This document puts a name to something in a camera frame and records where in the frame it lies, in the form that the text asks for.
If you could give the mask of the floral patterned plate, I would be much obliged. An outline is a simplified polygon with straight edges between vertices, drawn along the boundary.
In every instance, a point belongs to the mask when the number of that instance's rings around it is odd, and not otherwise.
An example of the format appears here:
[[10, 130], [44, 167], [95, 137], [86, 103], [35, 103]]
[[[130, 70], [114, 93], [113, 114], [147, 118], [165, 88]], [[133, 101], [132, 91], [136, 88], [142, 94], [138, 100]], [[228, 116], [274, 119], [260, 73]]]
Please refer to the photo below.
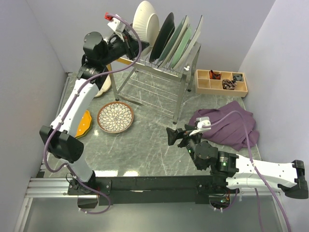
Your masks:
[[153, 47], [159, 34], [159, 19], [153, 5], [147, 1], [142, 1], [133, 18], [133, 29], [138, 34], [141, 41], [149, 43]]
[[124, 102], [110, 102], [98, 112], [98, 126], [107, 133], [121, 133], [133, 123], [134, 113], [132, 108]]

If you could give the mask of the dark brown rimmed plate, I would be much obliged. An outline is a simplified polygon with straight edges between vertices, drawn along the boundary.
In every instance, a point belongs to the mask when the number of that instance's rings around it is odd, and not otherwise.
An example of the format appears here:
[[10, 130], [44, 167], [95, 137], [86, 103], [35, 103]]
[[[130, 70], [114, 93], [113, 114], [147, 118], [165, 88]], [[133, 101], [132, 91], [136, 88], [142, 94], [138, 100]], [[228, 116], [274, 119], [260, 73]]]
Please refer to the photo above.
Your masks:
[[159, 35], [156, 39], [156, 42], [153, 46], [152, 52], [149, 57], [150, 63], [153, 63], [155, 60], [157, 60], [161, 56], [174, 30], [175, 30], [174, 13], [171, 12], [165, 19], [160, 29]]

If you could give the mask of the cream divided plate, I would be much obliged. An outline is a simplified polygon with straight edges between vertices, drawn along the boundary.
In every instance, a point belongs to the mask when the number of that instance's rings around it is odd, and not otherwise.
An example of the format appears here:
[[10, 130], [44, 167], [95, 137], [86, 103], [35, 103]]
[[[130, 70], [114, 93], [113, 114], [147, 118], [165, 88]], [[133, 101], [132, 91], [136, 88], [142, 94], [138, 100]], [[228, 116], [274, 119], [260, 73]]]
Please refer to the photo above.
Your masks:
[[110, 87], [111, 87], [112, 83], [111, 83], [111, 79], [110, 76], [108, 75], [103, 86], [101, 87], [101, 89], [98, 91], [98, 93], [95, 95], [95, 98], [100, 97], [103, 93], [107, 92]]

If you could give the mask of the orange dotted scalloped plate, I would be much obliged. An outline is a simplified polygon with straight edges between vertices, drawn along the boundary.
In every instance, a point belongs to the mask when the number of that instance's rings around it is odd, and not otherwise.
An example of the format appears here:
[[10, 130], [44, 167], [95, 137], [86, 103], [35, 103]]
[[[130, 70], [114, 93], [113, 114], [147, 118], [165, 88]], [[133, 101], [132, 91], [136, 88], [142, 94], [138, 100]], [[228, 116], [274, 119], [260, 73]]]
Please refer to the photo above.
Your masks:
[[86, 110], [84, 115], [82, 116], [82, 119], [78, 125], [78, 128], [79, 127], [89, 127], [90, 125], [92, 125], [92, 116], [89, 110]]

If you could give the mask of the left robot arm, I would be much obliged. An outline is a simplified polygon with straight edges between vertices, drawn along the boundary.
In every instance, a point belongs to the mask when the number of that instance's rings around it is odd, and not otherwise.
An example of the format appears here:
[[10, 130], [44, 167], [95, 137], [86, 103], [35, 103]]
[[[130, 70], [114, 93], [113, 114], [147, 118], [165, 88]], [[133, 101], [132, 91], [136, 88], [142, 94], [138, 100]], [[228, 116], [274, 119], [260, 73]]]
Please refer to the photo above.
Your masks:
[[98, 32], [87, 34], [74, 90], [50, 126], [40, 129], [43, 159], [47, 160], [48, 153], [60, 159], [85, 194], [93, 193], [98, 187], [95, 172], [82, 156], [84, 144], [75, 137], [82, 116], [111, 73], [107, 66], [122, 56], [130, 60], [138, 58], [149, 45], [146, 39], [138, 39], [128, 32], [123, 32], [122, 36], [113, 34], [107, 41]]

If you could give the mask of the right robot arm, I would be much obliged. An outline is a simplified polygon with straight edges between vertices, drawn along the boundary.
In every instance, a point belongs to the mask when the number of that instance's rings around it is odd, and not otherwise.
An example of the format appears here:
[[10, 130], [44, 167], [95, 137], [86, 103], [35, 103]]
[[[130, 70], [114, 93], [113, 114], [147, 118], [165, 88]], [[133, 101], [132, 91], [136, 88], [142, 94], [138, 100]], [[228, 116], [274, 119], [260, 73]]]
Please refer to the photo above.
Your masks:
[[198, 170], [210, 170], [212, 188], [218, 193], [226, 189], [266, 189], [282, 191], [293, 199], [308, 199], [309, 189], [305, 167], [301, 160], [291, 163], [273, 163], [251, 160], [239, 154], [219, 151], [208, 141], [201, 140], [201, 133], [194, 133], [192, 126], [185, 129], [166, 129], [168, 145], [177, 140], [179, 148], [186, 148]]

